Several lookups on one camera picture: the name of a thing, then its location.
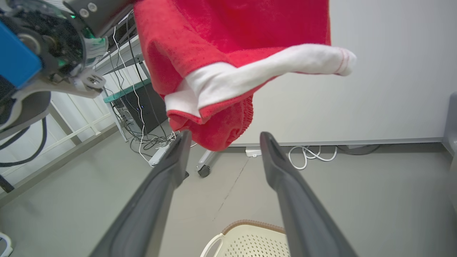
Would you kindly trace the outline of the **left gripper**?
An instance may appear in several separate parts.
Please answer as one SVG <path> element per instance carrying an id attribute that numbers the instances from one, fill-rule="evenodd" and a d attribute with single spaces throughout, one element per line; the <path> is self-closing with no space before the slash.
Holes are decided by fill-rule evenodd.
<path id="1" fill-rule="evenodd" d="M 1 133 L 17 133 L 46 117 L 52 92 L 98 97 L 106 80 L 93 67 L 108 46 L 101 37 L 134 3 L 64 1 L 74 15 L 44 0 L 2 0 Z"/>

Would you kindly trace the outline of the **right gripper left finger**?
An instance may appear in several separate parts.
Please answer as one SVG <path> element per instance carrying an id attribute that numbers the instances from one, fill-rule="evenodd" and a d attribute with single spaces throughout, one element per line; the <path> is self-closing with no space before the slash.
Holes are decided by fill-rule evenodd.
<path id="1" fill-rule="evenodd" d="M 180 133 L 91 252 L 92 257 L 157 257 L 174 191 L 188 177 L 191 132 Z"/>

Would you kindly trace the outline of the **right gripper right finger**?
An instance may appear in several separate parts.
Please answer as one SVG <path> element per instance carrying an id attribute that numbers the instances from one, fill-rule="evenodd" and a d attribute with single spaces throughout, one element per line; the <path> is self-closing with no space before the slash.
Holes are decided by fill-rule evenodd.
<path id="1" fill-rule="evenodd" d="M 320 200 L 269 132 L 260 135 L 266 180 L 276 192 L 292 257 L 356 257 Z"/>

